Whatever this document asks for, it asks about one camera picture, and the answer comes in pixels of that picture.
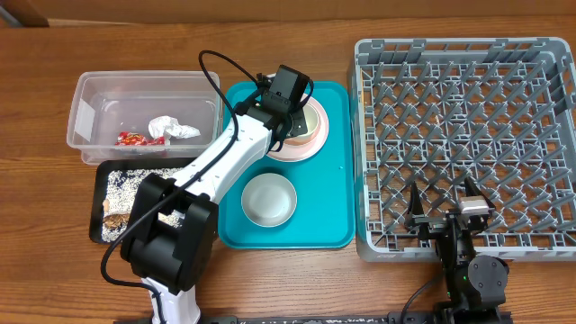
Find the clear plastic container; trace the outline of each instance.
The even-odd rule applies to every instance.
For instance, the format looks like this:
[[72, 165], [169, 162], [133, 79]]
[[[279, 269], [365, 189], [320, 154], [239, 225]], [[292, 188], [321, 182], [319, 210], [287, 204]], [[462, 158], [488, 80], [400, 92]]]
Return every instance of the clear plastic container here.
[[[217, 85], [218, 75], [210, 73]], [[178, 119], [200, 131], [166, 146], [115, 146], [122, 131], [150, 138], [149, 122], [159, 116]], [[76, 87], [67, 144], [82, 160], [97, 165], [109, 159], [194, 158], [220, 134], [221, 99], [202, 72], [113, 71], [84, 73]]]

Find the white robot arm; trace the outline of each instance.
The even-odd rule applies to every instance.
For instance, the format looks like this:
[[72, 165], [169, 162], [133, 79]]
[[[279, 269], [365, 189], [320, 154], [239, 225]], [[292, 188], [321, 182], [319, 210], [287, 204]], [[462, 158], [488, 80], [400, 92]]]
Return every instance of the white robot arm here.
[[[129, 220], [129, 226], [136, 221], [139, 226], [129, 228], [130, 233], [123, 238], [121, 257], [130, 262], [132, 272], [144, 283], [142, 286], [153, 287], [148, 289], [154, 324], [198, 322], [200, 310], [194, 287], [210, 258], [218, 203], [273, 144], [279, 142], [281, 147], [288, 134], [298, 136], [307, 131], [302, 112], [307, 98], [301, 99], [307, 84], [311, 94], [311, 80], [285, 66], [280, 66], [271, 83], [270, 79], [260, 79], [258, 89], [234, 109], [238, 132], [231, 122], [208, 149], [171, 179], [149, 175], [139, 186]], [[236, 140], [230, 146], [235, 134]], [[155, 206], [166, 197], [174, 198], [145, 219], [143, 215], [156, 211]], [[184, 216], [179, 229], [158, 221], [158, 212], [172, 211]]]
[[[224, 194], [236, 180], [254, 162], [267, 153], [272, 138], [272, 131], [265, 128], [261, 121], [248, 115], [238, 116], [238, 139], [228, 153], [216, 163], [202, 178], [190, 185], [186, 191], [195, 194], [208, 194], [214, 203], [219, 203]], [[232, 122], [226, 130], [206, 149], [193, 163], [172, 175], [175, 185], [180, 186], [212, 161], [228, 144], [234, 131]], [[154, 317], [152, 322], [160, 324], [157, 302], [162, 302], [164, 317], [168, 323], [195, 324], [200, 318], [200, 309], [196, 304], [195, 289], [172, 294], [162, 283], [152, 278], [142, 278], [145, 284], [151, 284], [160, 292], [160, 301], [152, 299]]]

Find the wooden table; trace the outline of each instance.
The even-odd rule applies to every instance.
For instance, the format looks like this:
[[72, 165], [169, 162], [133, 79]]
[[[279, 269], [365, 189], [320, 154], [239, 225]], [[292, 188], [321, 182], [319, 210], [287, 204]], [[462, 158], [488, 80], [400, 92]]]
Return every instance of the wooden table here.
[[[381, 37], [559, 36], [576, 44], [572, 16], [219, 23], [0, 30], [0, 322], [110, 323], [150, 314], [148, 295], [106, 283], [105, 247], [88, 238], [95, 167], [66, 145], [68, 112], [86, 71], [199, 70], [197, 54], [226, 53], [253, 74], [280, 63], [346, 85], [354, 44]], [[210, 58], [227, 89], [244, 77]], [[386, 314], [438, 264], [369, 264], [338, 251], [239, 251], [215, 244], [198, 285], [208, 315]], [[576, 322], [574, 264], [511, 265], [503, 307], [518, 323]], [[135, 280], [115, 255], [110, 271]], [[444, 292], [413, 304], [426, 310]]]

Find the candy wrapper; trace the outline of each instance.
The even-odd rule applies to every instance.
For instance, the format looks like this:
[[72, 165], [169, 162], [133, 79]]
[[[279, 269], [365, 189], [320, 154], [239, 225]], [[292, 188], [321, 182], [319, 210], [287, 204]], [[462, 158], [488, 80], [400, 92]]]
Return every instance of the candy wrapper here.
[[165, 145], [166, 139], [163, 136], [158, 137], [157, 139], [147, 139], [146, 136], [140, 135], [138, 133], [133, 133], [129, 131], [123, 131], [118, 135], [118, 140], [116, 141], [115, 145], [118, 146], [127, 146], [127, 145], [135, 145], [135, 146], [146, 146], [146, 145]]

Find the pink plate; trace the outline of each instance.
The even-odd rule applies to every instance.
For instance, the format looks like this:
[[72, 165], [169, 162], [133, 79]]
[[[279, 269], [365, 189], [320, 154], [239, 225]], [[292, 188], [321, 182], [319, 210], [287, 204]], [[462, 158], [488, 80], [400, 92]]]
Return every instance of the pink plate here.
[[[298, 162], [303, 161], [306, 158], [312, 157], [314, 154], [324, 146], [329, 133], [329, 122], [326, 111], [322, 105], [313, 97], [306, 103], [312, 106], [319, 115], [319, 131], [318, 135], [312, 139], [310, 142], [302, 145], [289, 145], [284, 143], [280, 152], [268, 152], [268, 156], [278, 161], [283, 162]], [[278, 144], [276, 144], [272, 150], [277, 149]]]

